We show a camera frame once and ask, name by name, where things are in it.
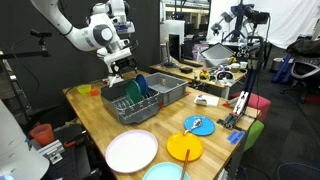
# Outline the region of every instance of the storage bin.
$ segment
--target storage bin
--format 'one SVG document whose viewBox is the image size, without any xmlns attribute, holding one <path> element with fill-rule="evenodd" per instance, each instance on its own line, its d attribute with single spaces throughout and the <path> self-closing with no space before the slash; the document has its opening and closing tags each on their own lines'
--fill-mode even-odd
<svg viewBox="0 0 320 180">
<path fill-rule="evenodd" d="M 187 81 L 162 73 L 154 73 L 146 76 L 146 79 L 150 89 L 160 92 L 159 97 L 164 106 L 186 95 Z"/>
<path fill-rule="evenodd" d="M 157 114 L 160 109 L 160 93 L 149 88 L 146 97 L 130 105 L 125 95 L 127 82 L 128 80 L 119 82 L 111 88 L 101 88 L 101 99 L 106 110 L 123 124 L 140 123 Z"/>
</svg>

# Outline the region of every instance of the orange plate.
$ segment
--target orange plate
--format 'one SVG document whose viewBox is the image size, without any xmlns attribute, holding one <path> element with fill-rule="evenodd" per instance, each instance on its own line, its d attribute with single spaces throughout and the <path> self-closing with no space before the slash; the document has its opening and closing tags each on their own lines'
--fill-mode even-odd
<svg viewBox="0 0 320 180">
<path fill-rule="evenodd" d="M 188 161 L 198 159 L 204 150 L 202 141 L 198 136 L 183 132 L 172 134 L 167 141 L 167 150 L 174 158 L 184 161 L 187 150 L 190 149 Z"/>
</svg>

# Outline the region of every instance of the red object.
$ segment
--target red object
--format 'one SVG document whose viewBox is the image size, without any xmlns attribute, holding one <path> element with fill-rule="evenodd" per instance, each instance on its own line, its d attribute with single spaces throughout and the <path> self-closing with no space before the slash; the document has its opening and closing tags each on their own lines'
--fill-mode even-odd
<svg viewBox="0 0 320 180">
<path fill-rule="evenodd" d="M 91 96 L 97 96 L 97 95 L 99 95 L 99 93 L 100 93 L 99 89 L 97 89 L 97 88 L 93 88 L 90 90 Z"/>
<path fill-rule="evenodd" d="M 41 124 L 30 131 L 30 135 L 41 145 L 46 146 L 54 141 L 50 124 Z"/>
<path fill-rule="evenodd" d="M 230 99 L 236 98 L 238 96 L 240 96 L 240 92 L 232 94 L 230 96 Z M 254 93 L 251 93 L 250 98 L 249 98 L 249 102 L 248 102 L 248 106 L 251 108 L 255 108 L 260 110 L 260 114 L 258 115 L 257 119 L 260 122 L 263 122 L 267 116 L 267 113 L 269 111 L 269 108 L 271 106 L 271 101 L 269 101 L 268 99 L 258 96 Z"/>
</svg>

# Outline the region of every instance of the small bowl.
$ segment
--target small bowl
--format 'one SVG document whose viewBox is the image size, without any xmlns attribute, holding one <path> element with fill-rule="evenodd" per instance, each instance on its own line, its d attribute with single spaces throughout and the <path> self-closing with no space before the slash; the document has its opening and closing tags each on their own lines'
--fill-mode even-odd
<svg viewBox="0 0 320 180">
<path fill-rule="evenodd" d="M 77 87 L 77 90 L 80 94 L 84 94 L 84 93 L 89 93 L 91 90 L 91 85 L 90 84 L 84 84 L 81 86 Z"/>
</svg>

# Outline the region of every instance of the green object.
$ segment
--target green object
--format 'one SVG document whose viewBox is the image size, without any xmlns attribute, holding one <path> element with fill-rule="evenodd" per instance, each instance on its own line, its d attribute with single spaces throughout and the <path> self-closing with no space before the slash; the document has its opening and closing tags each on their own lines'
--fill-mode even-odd
<svg viewBox="0 0 320 180">
<path fill-rule="evenodd" d="M 128 84 L 126 86 L 126 97 L 130 105 L 136 104 L 141 101 L 141 90 L 139 84 L 136 81 L 128 81 Z"/>
<path fill-rule="evenodd" d="M 251 128 L 249 130 L 247 142 L 246 142 L 246 145 L 244 147 L 243 152 L 245 152 L 246 150 L 248 150 L 249 148 L 251 148 L 254 145 L 254 143 L 256 142 L 258 137 L 260 136 L 263 128 L 264 128 L 264 124 L 262 122 L 257 120 L 253 123 L 253 125 L 251 126 Z"/>
</svg>

